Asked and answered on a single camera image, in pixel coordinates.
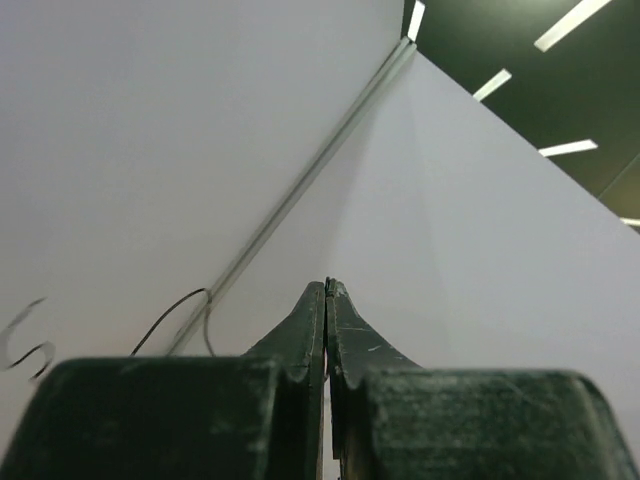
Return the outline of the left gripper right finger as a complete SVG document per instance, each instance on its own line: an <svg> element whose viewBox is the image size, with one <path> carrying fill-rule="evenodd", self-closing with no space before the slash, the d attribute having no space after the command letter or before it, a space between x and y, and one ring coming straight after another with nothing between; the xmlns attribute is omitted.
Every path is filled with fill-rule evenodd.
<svg viewBox="0 0 640 480"><path fill-rule="evenodd" d="M635 479L598 387L571 370L427 369L325 284L332 449L345 479Z"/></svg>

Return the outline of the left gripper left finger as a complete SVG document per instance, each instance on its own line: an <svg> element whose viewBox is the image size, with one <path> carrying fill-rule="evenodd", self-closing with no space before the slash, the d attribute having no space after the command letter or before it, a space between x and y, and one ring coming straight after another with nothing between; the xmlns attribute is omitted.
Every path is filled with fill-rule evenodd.
<svg viewBox="0 0 640 480"><path fill-rule="evenodd" d="M80 358L29 403L5 479L318 479L325 287L246 353Z"/></svg>

